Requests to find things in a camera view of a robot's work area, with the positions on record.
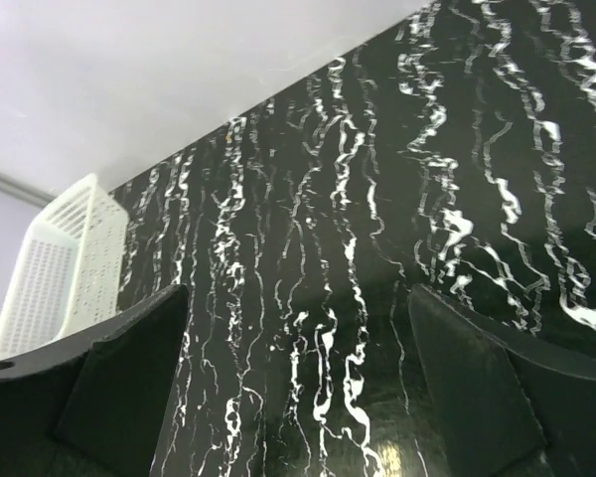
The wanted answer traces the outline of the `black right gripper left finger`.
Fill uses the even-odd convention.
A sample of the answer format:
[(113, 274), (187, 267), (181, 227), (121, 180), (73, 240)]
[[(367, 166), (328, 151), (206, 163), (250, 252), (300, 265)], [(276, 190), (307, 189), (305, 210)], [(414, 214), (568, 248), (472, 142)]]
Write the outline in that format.
[(0, 360), (0, 476), (146, 476), (188, 324), (171, 285)]

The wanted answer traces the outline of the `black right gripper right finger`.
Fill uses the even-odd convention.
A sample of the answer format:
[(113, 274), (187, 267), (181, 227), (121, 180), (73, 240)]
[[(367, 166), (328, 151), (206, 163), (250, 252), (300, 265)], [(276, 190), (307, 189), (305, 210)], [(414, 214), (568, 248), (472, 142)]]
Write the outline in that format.
[(456, 476), (596, 476), (596, 360), (424, 285), (408, 314)]

